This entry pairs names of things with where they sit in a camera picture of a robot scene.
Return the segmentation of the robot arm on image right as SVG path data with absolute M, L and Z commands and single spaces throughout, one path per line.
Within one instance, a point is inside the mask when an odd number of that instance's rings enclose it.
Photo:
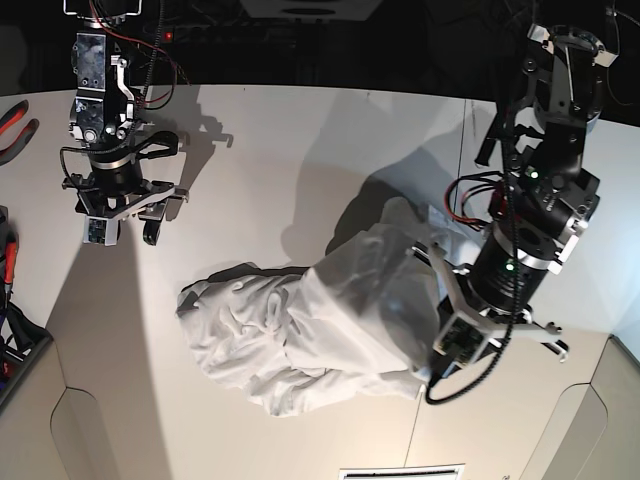
M 613 5 L 591 26 L 535 23 L 522 64 L 525 91 L 497 106 L 467 176 L 470 194 L 490 197 L 485 217 L 467 212 L 464 199 L 444 195 L 449 217 L 481 232 L 476 260 L 454 265 L 437 248 L 428 258 L 446 297 L 435 355 L 462 368 L 531 338 L 560 357 L 562 331 L 533 320 L 530 300 L 549 274 L 558 274 L 598 206 L 599 181 L 583 165 L 586 138 L 604 102 L 605 76 L 620 52 Z

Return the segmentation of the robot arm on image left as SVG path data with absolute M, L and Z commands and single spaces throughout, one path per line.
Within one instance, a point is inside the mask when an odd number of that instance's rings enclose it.
M 161 40 L 148 42 L 121 30 L 142 9 L 140 1 L 63 4 L 66 15 L 85 24 L 76 34 L 71 55 L 77 87 L 69 133 L 77 144 L 61 148 L 59 157 L 79 154 L 89 162 L 86 175 L 62 170 L 62 187 L 75 192 L 75 210 L 84 217 L 86 244 L 116 245 L 122 223 L 136 217 L 144 223 L 144 242 L 154 246 L 169 203 L 188 198 L 187 190 L 172 182 L 147 180 L 142 172 L 142 161 L 173 157 L 179 149 L 179 137 L 171 131 L 139 137 L 148 124 L 145 113 L 164 107 L 173 97 L 149 96 L 155 64 L 169 56 Z

